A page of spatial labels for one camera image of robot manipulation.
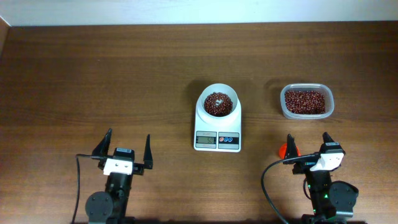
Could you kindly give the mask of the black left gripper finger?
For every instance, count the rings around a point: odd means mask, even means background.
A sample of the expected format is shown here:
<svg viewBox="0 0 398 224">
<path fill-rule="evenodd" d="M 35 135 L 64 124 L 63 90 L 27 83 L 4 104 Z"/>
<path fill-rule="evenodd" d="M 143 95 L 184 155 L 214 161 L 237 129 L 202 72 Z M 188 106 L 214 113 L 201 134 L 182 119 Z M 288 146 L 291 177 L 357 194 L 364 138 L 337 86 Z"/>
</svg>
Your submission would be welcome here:
<svg viewBox="0 0 398 224">
<path fill-rule="evenodd" d="M 112 132 L 113 130 L 109 128 L 106 134 L 104 135 L 104 138 L 92 151 L 91 153 L 92 156 L 106 157 L 108 155 Z"/>
<path fill-rule="evenodd" d="M 150 134 L 148 134 L 146 138 L 143 161 L 145 169 L 153 169 L 153 157 L 150 147 Z"/>
</svg>

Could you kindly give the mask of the orange measuring scoop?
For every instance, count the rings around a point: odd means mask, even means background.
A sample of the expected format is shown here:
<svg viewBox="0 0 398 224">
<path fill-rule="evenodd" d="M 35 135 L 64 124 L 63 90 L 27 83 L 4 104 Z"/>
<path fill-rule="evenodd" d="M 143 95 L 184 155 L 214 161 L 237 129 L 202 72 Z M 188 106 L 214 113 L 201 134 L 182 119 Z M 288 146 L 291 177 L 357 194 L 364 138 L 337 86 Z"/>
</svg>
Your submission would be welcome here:
<svg viewBox="0 0 398 224">
<path fill-rule="evenodd" d="M 300 153 L 299 148 L 296 147 L 296 149 L 297 149 L 297 155 L 298 155 L 298 156 L 301 156 L 301 153 Z M 286 151 L 287 151 L 287 143 L 283 144 L 283 145 L 279 148 L 279 157 L 280 157 L 281 159 L 284 159 L 284 158 L 285 158 L 285 153 L 286 153 Z"/>
</svg>

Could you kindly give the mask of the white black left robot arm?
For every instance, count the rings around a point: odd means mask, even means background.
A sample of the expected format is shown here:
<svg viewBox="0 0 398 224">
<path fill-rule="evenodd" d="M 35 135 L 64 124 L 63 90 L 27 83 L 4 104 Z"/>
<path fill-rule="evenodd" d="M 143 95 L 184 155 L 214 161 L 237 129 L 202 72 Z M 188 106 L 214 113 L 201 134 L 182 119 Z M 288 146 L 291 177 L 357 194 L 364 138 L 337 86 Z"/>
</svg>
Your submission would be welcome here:
<svg viewBox="0 0 398 224">
<path fill-rule="evenodd" d="M 98 161 L 98 168 L 103 171 L 107 181 L 103 191 L 91 194 L 86 201 L 85 212 L 89 223 L 124 223 L 133 177 L 153 168 L 150 135 L 146 137 L 141 164 L 134 161 L 135 152 L 132 149 L 117 147 L 109 155 L 111 135 L 112 130 L 109 129 L 90 156 Z"/>
</svg>

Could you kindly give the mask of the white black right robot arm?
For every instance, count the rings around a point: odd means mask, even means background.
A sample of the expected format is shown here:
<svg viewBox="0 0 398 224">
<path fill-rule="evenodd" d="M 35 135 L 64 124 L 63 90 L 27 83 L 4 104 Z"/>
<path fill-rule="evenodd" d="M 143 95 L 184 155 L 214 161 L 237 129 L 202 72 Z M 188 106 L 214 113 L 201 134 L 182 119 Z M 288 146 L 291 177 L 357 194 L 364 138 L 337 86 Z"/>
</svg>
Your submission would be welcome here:
<svg viewBox="0 0 398 224">
<path fill-rule="evenodd" d="M 328 133 L 323 133 L 322 138 L 318 152 L 301 156 L 294 138 L 288 134 L 283 163 L 294 166 L 294 175 L 305 175 L 306 196 L 311 200 L 313 214 L 303 215 L 301 223 L 346 223 L 353 217 L 359 190 L 347 182 L 331 180 L 330 172 L 341 166 L 346 153 Z"/>
</svg>

